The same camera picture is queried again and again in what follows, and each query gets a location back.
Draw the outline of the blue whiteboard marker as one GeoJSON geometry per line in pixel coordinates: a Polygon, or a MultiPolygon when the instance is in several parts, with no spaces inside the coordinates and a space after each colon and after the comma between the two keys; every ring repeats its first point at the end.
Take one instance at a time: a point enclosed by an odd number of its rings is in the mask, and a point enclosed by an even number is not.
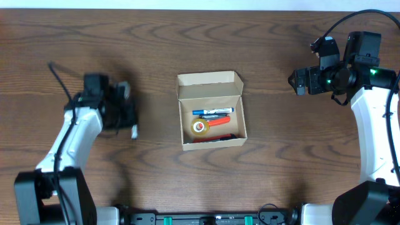
{"type": "Polygon", "coordinates": [[[229,114],[229,113],[233,113],[233,112],[234,112],[234,108],[233,107],[227,107],[227,108],[217,108],[217,109],[193,110],[192,114],[193,115],[229,114]]]}

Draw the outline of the red stapler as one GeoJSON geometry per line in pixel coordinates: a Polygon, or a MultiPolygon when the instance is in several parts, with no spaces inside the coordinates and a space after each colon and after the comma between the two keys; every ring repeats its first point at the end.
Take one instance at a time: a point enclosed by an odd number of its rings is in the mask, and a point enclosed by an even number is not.
{"type": "Polygon", "coordinates": [[[227,115],[220,116],[215,114],[202,116],[201,119],[205,120],[209,127],[213,127],[228,123],[231,120],[231,117],[227,115]]]}

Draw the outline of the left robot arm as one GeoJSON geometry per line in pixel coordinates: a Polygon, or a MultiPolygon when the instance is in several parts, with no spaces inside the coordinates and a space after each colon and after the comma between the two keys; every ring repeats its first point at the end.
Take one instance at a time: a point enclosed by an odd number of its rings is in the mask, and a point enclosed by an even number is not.
{"type": "Polygon", "coordinates": [[[138,117],[127,81],[110,83],[105,74],[85,74],[84,89],[64,107],[62,128],[35,170],[14,182],[21,224],[124,224],[117,207],[97,207],[84,178],[90,150],[105,130],[131,130],[138,117]]]}

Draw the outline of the yellow tape roll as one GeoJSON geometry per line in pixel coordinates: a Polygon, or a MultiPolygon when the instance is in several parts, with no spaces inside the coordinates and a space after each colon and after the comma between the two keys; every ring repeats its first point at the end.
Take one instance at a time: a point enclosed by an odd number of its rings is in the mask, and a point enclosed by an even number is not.
{"type": "Polygon", "coordinates": [[[202,136],[209,132],[209,123],[205,119],[194,119],[190,125],[191,132],[194,135],[202,136]]]}

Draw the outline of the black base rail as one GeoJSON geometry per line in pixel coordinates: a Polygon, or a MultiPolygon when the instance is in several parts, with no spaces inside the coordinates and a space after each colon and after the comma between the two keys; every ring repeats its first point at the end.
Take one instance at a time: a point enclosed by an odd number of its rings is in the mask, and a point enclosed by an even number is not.
{"type": "Polygon", "coordinates": [[[300,223],[299,209],[265,204],[258,211],[158,213],[119,207],[122,225],[293,225],[300,223]]]}

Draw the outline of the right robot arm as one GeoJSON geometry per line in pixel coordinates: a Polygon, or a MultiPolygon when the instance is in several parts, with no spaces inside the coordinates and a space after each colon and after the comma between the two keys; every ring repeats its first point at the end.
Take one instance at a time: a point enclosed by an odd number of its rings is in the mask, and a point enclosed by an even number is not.
{"type": "Polygon", "coordinates": [[[311,44],[319,65],[297,69],[288,83],[300,96],[345,95],[356,118],[359,184],[332,204],[303,204],[299,224],[399,224],[399,75],[381,68],[381,35],[349,33],[345,53],[323,36],[311,44]]]}

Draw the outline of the black marker pen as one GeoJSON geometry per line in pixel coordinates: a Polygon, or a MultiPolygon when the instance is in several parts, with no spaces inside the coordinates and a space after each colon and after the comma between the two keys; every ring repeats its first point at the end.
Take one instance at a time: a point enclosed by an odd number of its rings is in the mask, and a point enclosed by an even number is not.
{"type": "Polygon", "coordinates": [[[131,139],[135,140],[138,138],[138,125],[135,124],[132,126],[131,129],[131,139]]]}

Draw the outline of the red utility knife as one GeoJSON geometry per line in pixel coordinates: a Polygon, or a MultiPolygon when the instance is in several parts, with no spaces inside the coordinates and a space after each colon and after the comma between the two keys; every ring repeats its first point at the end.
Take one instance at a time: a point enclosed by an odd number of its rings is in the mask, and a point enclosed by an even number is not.
{"type": "Polygon", "coordinates": [[[227,141],[230,139],[237,139],[235,134],[223,134],[220,136],[202,138],[202,139],[195,139],[193,143],[208,143],[208,142],[216,142],[216,141],[227,141]]]}

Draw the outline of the cardboard box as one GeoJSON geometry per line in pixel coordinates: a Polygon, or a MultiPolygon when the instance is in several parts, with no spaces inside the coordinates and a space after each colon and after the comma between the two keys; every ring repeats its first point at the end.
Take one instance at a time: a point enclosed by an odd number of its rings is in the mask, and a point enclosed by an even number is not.
{"type": "Polygon", "coordinates": [[[242,146],[247,138],[242,101],[244,83],[235,71],[179,74],[176,92],[179,104],[181,144],[185,151],[242,146]],[[193,110],[234,108],[227,115],[231,120],[219,126],[209,127],[202,136],[194,135],[190,125],[194,119],[207,115],[193,115],[193,110]],[[210,138],[223,134],[235,134],[237,139],[216,142],[193,143],[195,139],[210,138]]]}

